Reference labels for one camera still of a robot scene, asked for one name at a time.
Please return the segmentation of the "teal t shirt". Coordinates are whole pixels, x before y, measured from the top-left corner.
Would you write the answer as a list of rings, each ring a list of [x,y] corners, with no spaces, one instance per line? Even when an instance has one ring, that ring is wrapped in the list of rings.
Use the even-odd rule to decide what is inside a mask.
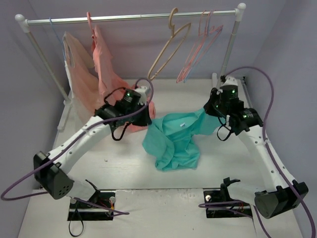
[[[200,158],[194,135],[211,135],[220,123],[203,108],[188,113],[171,113],[154,119],[143,140],[143,148],[155,157],[157,170],[166,172],[195,169]]]

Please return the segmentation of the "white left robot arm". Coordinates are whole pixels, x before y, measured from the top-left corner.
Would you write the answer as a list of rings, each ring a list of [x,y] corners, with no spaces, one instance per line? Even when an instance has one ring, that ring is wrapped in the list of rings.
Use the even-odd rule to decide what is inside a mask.
[[[114,105],[105,102],[86,124],[62,145],[48,153],[38,152],[33,157],[34,176],[37,182],[58,200],[65,196],[79,198],[88,208],[97,206],[100,192],[89,182],[68,176],[79,159],[107,136],[124,125],[148,126],[148,88],[127,89]]]

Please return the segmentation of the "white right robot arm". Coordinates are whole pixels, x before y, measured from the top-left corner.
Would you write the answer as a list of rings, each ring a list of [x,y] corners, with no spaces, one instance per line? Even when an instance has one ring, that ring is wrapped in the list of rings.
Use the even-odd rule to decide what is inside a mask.
[[[254,205],[266,219],[287,212],[300,204],[309,189],[297,182],[287,171],[263,135],[264,124],[257,111],[245,108],[238,98],[236,85],[213,88],[204,105],[206,114],[225,119],[229,134],[235,134],[246,146],[263,178],[263,186],[251,186],[239,179],[225,178],[220,185],[219,198],[224,204],[241,200]]]

